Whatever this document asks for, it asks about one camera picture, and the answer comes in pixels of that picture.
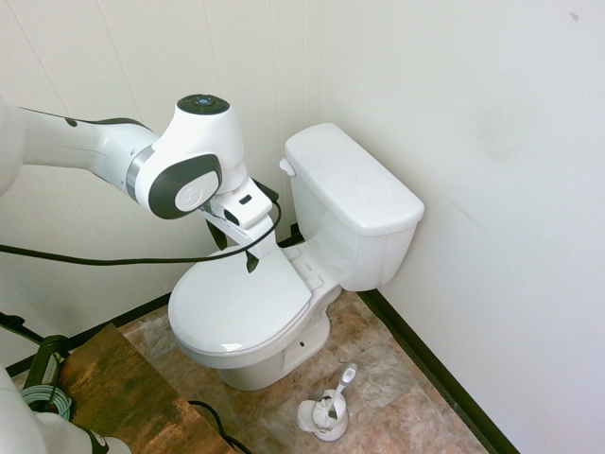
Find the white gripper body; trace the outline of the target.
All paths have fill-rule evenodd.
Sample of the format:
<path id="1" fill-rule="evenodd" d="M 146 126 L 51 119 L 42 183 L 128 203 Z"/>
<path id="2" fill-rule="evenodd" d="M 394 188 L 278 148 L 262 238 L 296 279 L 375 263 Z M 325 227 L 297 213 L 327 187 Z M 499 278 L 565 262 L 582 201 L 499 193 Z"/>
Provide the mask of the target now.
<path id="1" fill-rule="evenodd" d="M 239 247 L 228 248 L 222 253 L 214 253 L 214 259 L 233 256 L 238 253 L 250 253 L 253 257 L 262 259 L 277 248 L 276 225 L 269 215 L 263 216 L 250 228 L 237 226 L 230 220 L 209 212 L 204 212 L 204 217 L 219 232 L 222 232 L 239 244 Z"/>

